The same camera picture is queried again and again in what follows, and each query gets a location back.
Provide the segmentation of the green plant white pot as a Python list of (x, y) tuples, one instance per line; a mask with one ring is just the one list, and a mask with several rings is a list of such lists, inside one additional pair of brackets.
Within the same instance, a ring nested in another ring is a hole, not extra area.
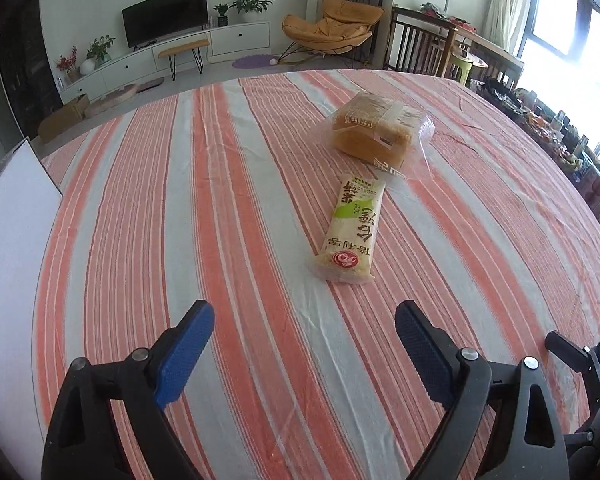
[(80, 66), (80, 73), (86, 76), (94, 72), (96, 68), (111, 60), (108, 50), (114, 45), (116, 38), (109, 35), (95, 38), (86, 52), (86, 58)]

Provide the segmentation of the white board box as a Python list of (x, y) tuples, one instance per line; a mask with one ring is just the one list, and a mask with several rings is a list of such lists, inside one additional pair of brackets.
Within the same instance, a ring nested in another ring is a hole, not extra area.
[(0, 162), (0, 449), (23, 479), (41, 475), (34, 307), (61, 192), (22, 141)]

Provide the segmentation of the black television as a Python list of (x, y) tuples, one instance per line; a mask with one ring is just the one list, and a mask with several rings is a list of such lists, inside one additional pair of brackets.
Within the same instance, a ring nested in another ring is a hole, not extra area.
[(209, 23), (208, 0), (144, 0), (122, 10), (130, 48)]

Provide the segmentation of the small potted plant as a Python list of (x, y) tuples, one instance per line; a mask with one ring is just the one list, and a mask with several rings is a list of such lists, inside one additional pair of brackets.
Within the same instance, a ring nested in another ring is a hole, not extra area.
[(230, 10), (230, 5), (228, 3), (218, 3), (213, 7), (213, 10), (216, 13), (216, 24), (219, 27), (227, 26), (228, 10)]

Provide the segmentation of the white tv cabinet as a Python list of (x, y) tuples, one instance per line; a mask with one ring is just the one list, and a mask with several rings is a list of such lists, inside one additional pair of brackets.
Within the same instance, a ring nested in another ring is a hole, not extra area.
[(209, 63), (235, 61), (248, 54), (271, 51), (271, 24), (242, 23), (213, 27), (163, 40), (115, 58), (73, 84), (59, 90), (61, 101), (68, 103), (80, 94), (96, 100), (128, 84), (146, 82), (179, 70), (196, 68), (200, 72)]

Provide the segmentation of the dark wooden dining chair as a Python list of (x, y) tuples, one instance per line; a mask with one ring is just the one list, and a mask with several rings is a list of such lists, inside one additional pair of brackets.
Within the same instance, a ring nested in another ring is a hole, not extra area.
[(457, 32), (447, 20), (394, 6), (382, 68), (443, 77)]

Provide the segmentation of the purple floor mat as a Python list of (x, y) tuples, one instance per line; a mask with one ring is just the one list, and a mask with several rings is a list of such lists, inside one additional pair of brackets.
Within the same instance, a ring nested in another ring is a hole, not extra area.
[(236, 70), (256, 70), (257, 68), (267, 68), (276, 66), (277, 64), (278, 58), (274, 55), (254, 54), (238, 58), (238, 60), (232, 63), (232, 66)]

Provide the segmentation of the white rice cracker packet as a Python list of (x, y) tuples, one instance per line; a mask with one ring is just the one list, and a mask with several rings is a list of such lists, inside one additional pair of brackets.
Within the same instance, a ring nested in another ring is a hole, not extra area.
[(314, 259), (318, 276), (355, 285), (374, 278), (373, 255), (385, 189), (383, 180), (342, 175), (338, 200)]

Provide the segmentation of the orange lounge chair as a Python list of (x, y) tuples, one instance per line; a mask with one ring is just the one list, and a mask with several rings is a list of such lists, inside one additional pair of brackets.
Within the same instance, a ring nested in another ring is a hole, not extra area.
[(298, 53), (324, 58), (352, 52), (373, 37), (384, 13), (381, 6), (367, 3), (322, 0), (322, 17), (315, 23), (288, 14), (282, 21), (282, 31), (290, 45), (276, 58), (276, 63), (284, 64), (287, 58)]

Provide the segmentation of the red flower vase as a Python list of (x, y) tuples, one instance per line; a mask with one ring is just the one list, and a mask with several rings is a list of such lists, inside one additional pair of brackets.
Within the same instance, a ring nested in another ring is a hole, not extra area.
[(64, 73), (70, 82), (73, 84), (80, 78), (80, 71), (76, 58), (78, 57), (78, 48), (73, 46), (68, 55), (61, 55), (55, 62), (56, 68)]

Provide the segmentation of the bagged yellow sponge cake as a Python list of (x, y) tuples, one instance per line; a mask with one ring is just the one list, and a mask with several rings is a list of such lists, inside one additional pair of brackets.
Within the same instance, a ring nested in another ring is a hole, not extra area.
[(401, 101), (358, 92), (326, 120), (334, 148), (405, 179), (428, 174), (426, 149), (434, 122)]

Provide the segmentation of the wooden dining table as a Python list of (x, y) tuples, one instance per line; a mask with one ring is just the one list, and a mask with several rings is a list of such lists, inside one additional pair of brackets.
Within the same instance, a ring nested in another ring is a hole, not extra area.
[(524, 70), (524, 62), (520, 58), (463, 27), (456, 29), (456, 43), (461, 49), (478, 58), (478, 62), (471, 67), (468, 81), (485, 81), (492, 78), (509, 90), (516, 89)]

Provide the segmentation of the large green potted plant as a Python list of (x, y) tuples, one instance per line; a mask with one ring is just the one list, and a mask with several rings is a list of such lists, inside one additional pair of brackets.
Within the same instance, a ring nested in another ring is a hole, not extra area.
[(276, 0), (233, 0), (230, 7), (246, 22), (254, 23), (262, 18)]

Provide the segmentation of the striped orange tablecloth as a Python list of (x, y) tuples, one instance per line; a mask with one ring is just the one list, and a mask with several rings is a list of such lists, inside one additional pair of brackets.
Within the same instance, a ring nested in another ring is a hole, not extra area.
[[(366, 90), (422, 110), (426, 168), (388, 181), (371, 281), (313, 271), (342, 174), (317, 139)], [(402, 479), (442, 411), (393, 315), (411, 299), (455, 342), (535, 356), (565, 431), (581, 379), (546, 352), (600, 342), (600, 225), (554, 162), (455, 82), (371, 70), (233, 79), (146, 104), (44, 159), (62, 200), (33, 324), (38, 423), (69, 363), (150, 346), (198, 299), (211, 341), (166, 414), (211, 479)]]

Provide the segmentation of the cardboard box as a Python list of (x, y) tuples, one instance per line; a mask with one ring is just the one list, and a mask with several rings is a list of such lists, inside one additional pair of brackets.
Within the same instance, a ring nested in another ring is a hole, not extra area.
[(85, 111), (91, 104), (86, 94), (80, 94), (56, 112), (46, 117), (38, 126), (38, 136), (43, 144), (57, 138), (61, 133), (75, 126), (85, 118)]

